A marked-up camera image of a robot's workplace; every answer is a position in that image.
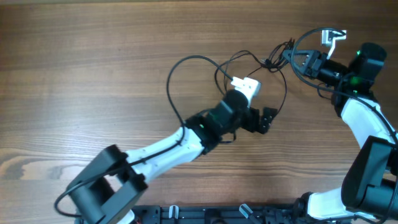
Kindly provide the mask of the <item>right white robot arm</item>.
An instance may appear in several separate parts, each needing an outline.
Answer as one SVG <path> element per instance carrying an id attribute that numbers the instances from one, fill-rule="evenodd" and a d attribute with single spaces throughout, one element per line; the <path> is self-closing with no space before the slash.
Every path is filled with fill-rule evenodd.
<path id="1" fill-rule="evenodd" d="M 397 175 L 397 132 L 371 91 L 386 51 L 365 43 L 348 66 L 317 50 L 285 50 L 282 55 L 294 72 L 332 86 L 335 111 L 361 148 L 340 188 L 308 196 L 307 214 L 323 221 L 358 216 L 397 219 L 397 181 L 384 178 L 385 172 Z"/>

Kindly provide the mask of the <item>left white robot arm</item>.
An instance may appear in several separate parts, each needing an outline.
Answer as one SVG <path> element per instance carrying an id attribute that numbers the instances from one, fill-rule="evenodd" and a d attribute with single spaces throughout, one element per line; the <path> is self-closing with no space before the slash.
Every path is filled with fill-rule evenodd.
<path id="1" fill-rule="evenodd" d="M 132 208 L 150 181 L 180 164 L 208 154 L 223 135 L 239 128 L 265 134 L 279 110 L 250 106 L 238 90 L 228 91 L 214 107 L 185 121 L 171 136 L 141 149 L 104 148 L 67 186 L 76 206 L 73 217 L 84 223 L 131 223 Z"/>

